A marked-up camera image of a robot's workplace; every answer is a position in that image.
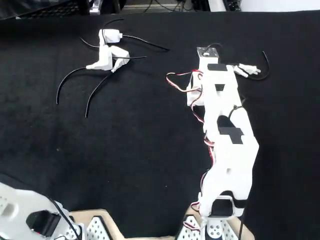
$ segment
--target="black wire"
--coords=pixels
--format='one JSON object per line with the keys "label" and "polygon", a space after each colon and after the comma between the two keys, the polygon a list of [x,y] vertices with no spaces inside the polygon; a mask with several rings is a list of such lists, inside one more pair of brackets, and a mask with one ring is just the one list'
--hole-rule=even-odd
{"label": "black wire", "polygon": [[265,53],[265,51],[262,51],[262,54],[263,54],[263,57],[266,61],[266,65],[267,65],[267,72],[264,76],[261,76],[261,77],[254,77],[254,76],[251,76],[249,75],[247,78],[248,79],[251,79],[251,80],[255,80],[255,81],[261,81],[261,80],[265,80],[267,77],[269,77],[270,75],[270,63],[269,63],[269,59]]}
{"label": "black wire", "polygon": [[56,104],[59,104],[59,98],[60,98],[60,92],[61,92],[61,89],[63,87],[63,85],[66,83],[66,81],[68,80],[68,77],[71,75],[71,74],[74,74],[75,72],[78,72],[80,70],[84,70],[86,69],[85,67],[80,67],[80,68],[77,68],[75,70],[72,70],[71,72],[69,72],[63,79],[62,81],[60,82],[59,84],[59,87],[56,91],[56,100],[55,100],[55,103]]}
{"label": "black wire", "polygon": [[233,109],[230,111],[230,113],[229,113],[229,116],[228,116],[228,118],[230,119],[231,118],[231,115],[232,115],[232,113],[235,111],[235,110],[238,110],[238,109],[241,109],[241,108],[243,108],[243,106],[236,106],[236,105],[234,105],[233,106]]}
{"label": "black wire", "polygon": [[95,96],[95,94],[97,93],[99,87],[104,83],[104,81],[111,76],[112,73],[110,73],[108,76],[104,77],[101,82],[99,82],[99,84],[95,87],[95,89],[91,92],[89,98],[88,98],[88,102],[86,103],[86,108],[85,108],[85,115],[84,117],[87,119],[88,118],[88,114],[89,114],[89,108],[90,108],[90,103],[92,98]]}
{"label": "black wire", "polygon": [[143,14],[146,13],[146,12],[149,10],[149,8],[151,7],[153,1],[154,1],[154,0],[151,0],[151,1],[150,1],[149,6],[142,12]]}
{"label": "black wire", "polygon": [[172,10],[173,12],[176,12],[176,8],[179,6],[179,12],[180,12],[180,2],[177,3],[177,5],[175,5],[174,9]]}
{"label": "black wire", "polygon": [[244,228],[244,218],[245,218],[245,208],[243,209],[243,213],[242,213],[242,217],[241,217],[240,230],[239,230],[239,236],[238,236],[239,240],[241,240],[242,230]]}
{"label": "black wire", "polygon": [[122,36],[123,36],[123,37],[126,37],[126,38],[136,39],[136,40],[139,40],[139,41],[141,41],[141,42],[143,42],[143,43],[146,43],[146,44],[155,46],[155,47],[157,47],[157,48],[160,48],[160,49],[163,49],[163,50],[166,50],[166,51],[170,51],[169,48],[166,48],[166,47],[164,47],[164,46],[160,46],[160,45],[157,45],[157,44],[155,44],[155,43],[152,43],[152,42],[143,40],[143,39],[140,38],[140,37],[130,36],[130,35],[122,35]]}
{"label": "black wire", "polygon": [[[31,186],[30,184],[28,184],[28,183],[23,182],[22,180],[18,179],[17,177],[12,176],[12,175],[9,175],[9,174],[7,174],[7,173],[5,173],[5,172],[2,172],[2,171],[0,171],[0,174],[1,174],[1,175],[4,175],[4,176],[7,176],[7,177],[9,177],[10,179],[15,180],[16,182],[19,182],[19,183],[27,186],[28,188],[30,188],[30,189],[32,189],[32,190],[34,191],[34,187],[32,187],[32,186]],[[74,226],[72,225],[72,223],[69,221],[69,219],[67,218],[67,216],[65,215],[65,213],[61,210],[61,208],[60,208],[59,205],[56,203],[56,201],[53,200],[53,199],[51,199],[49,196],[41,193],[40,191],[37,192],[37,193],[45,196],[45,197],[55,206],[55,208],[58,210],[58,212],[60,213],[60,215],[61,215],[61,216],[63,217],[63,219],[68,223],[69,227],[70,227],[70,228],[72,229],[72,231],[74,232],[76,238],[77,238],[78,240],[81,240],[80,236],[77,234],[76,229],[74,228]]]}
{"label": "black wire", "polygon": [[[82,37],[80,37],[80,39],[82,40],[82,42],[86,45],[88,45],[89,47],[91,48],[94,48],[94,49],[98,49],[99,46],[95,46],[95,45],[92,45],[90,43],[88,43],[86,40],[84,40]],[[120,56],[113,56],[112,58],[113,59],[145,59],[147,56],[133,56],[133,57],[120,57]]]}
{"label": "black wire", "polygon": [[170,9],[170,8],[168,8],[168,7],[166,7],[166,6],[163,6],[158,0],[155,0],[156,1],[156,3],[157,4],[159,4],[161,7],[163,7],[164,9],[167,9],[167,10],[169,10],[169,11],[171,11],[171,12],[178,12],[178,11],[176,11],[176,10],[174,10],[174,9],[176,9],[176,7],[178,6],[178,4],[175,6],[175,8],[174,9]]}
{"label": "black wire", "polygon": [[65,238],[65,239],[67,239],[65,236],[58,236],[57,238],[55,238],[54,240],[56,240],[56,239],[60,239],[60,238]]}
{"label": "black wire", "polygon": [[82,41],[84,44],[88,45],[88,46],[91,47],[91,48],[94,48],[94,49],[98,49],[98,48],[99,48],[99,46],[95,46],[95,45],[92,45],[92,44],[88,43],[88,42],[87,42],[86,40],[84,40],[81,36],[80,36],[80,39],[81,39],[81,41]]}
{"label": "black wire", "polygon": [[145,59],[147,56],[130,56],[130,57],[122,57],[122,56],[113,56],[113,59]]}
{"label": "black wire", "polygon": [[210,44],[204,49],[204,51],[203,51],[203,53],[202,53],[202,56],[204,56],[205,53],[208,51],[208,49],[211,48],[212,46],[219,46],[219,48],[221,48],[221,49],[222,49],[222,47],[223,47],[222,44],[219,43],[219,42],[210,43]]}

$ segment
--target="white robot part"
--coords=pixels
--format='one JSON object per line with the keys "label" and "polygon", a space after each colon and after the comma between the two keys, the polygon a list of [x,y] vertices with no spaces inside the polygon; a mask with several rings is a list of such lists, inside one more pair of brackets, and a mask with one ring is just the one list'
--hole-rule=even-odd
{"label": "white robot part", "polygon": [[118,29],[102,29],[104,40],[108,44],[119,43],[123,37],[123,34]]}
{"label": "white robot part", "polygon": [[219,199],[232,203],[229,217],[241,216],[252,186],[259,145],[242,107],[234,67],[219,64],[215,48],[205,49],[197,48],[201,77],[193,72],[187,87],[202,89],[202,92],[187,93],[187,105],[201,94],[195,104],[205,108],[203,132],[214,143],[214,148],[209,148],[214,164],[203,179],[199,213],[202,217],[212,217],[213,204]]}
{"label": "white robot part", "polygon": [[[114,73],[118,68],[127,64],[130,57],[128,51],[117,46],[109,47],[105,43],[105,39],[108,43],[117,43],[117,40],[120,41],[120,38],[122,38],[122,33],[119,33],[119,30],[101,29],[99,31],[99,60],[91,65],[87,65],[86,69],[103,71],[111,70],[111,72]],[[113,57],[117,58],[114,66]]]}
{"label": "white robot part", "polygon": [[114,73],[118,68],[129,62],[130,54],[128,51],[117,46],[111,46],[110,50],[112,52],[112,56],[117,58],[113,68],[111,69],[111,72]]}
{"label": "white robot part", "polygon": [[[69,212],[60,203],[57,202],[57,205],[68,220],[73,223],[69,218]],[[33,213],[41,211],[45,211],[53,217],[59,216],[57,208],[45,196],[30,190],[15,189],[0,182],[0,237],[2,239],[43,240],[44,236],[27,224],[27,219]],[[70,227],[62,217],[57,217],[56,221],[53,232],[46,237],[47,240],[54,240],[60,237]],[[77,232],[80,232],[79,226],[75,224],[73,226]]]}
{"label": "white robot part", "polygon": [[85,67],[88,70],[109,71],[113,68],[112,52],[108,45],[99,47],[99,60]]}

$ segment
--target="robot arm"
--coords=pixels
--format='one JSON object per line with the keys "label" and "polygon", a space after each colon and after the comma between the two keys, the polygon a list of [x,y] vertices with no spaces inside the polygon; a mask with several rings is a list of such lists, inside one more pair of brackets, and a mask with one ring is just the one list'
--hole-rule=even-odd
{"label": "robot arm", "polygon": [[76,240],[78,235],[86,240],[84,225],[73,223],[69,212],[60,203],[56,204],[77,234],[48,198],[0,182],[0,239],[55,240],[65,236],[65,240]]}
{"label": "robot arm", "polygon": [[238,94],[231,65],[219,63],[215,48],[197,48],[199,71],[193,72],[187,90],[187,105],[204,106],[203,132],[212,167],[203,178],[198,209],[202,217],[241,216],[251,186],[252,169],[259,149],[246,110]]}

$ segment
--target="white connector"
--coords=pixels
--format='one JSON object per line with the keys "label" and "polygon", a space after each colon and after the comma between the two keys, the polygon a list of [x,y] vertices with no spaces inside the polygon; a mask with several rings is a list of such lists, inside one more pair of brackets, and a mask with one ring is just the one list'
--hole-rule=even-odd
{"label": "white connector", "polygon": [[245,78],[247,78],[249,75],[247,73],[245,73],[242,69],[240,69],[238,66],[233,66],[233,71],[238,74],[241,75]]}
{"label": "white connector", "polygon": [[118,29],[102,29],[102,33],[108,44],[119,43],[123,37],[123,34]]}
{"label": "white connector", "polygon": [[239,68],[246,71],[249,75],[252,75],[252,74],[258,75],[259,73],[261,73],[261,70],[258,69],[257,66],[244,65],[242,63],[239,63]]}

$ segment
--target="black mesh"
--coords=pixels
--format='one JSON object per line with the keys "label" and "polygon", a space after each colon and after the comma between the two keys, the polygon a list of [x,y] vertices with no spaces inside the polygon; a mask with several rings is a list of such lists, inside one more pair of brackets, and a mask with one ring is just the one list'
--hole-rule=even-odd
{"label": "black mesh", "polygon": [[81,11],[79,8],[79,1],[70,0],[61,3],[56,6],[51,6],[44,8],[32,13],[27,13],[20,16],[21,19],[38,19],[38,18],[48,18],[48,17],[67,17],[73,15],[80,15]]}

